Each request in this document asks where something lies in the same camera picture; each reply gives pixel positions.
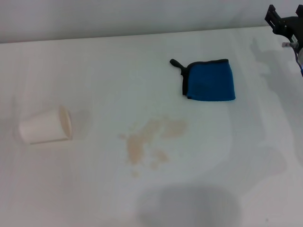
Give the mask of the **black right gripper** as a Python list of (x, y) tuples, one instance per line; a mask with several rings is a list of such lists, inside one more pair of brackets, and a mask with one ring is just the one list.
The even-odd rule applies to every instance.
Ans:
[(274, 34), (286, 37), (289, 41), (299, 45), (303, 44), (303, 5), (299, 5), (296, 10), (297, 17), (281, 18), (274, 5), (269, 5), (265, 21), (272, 28)]

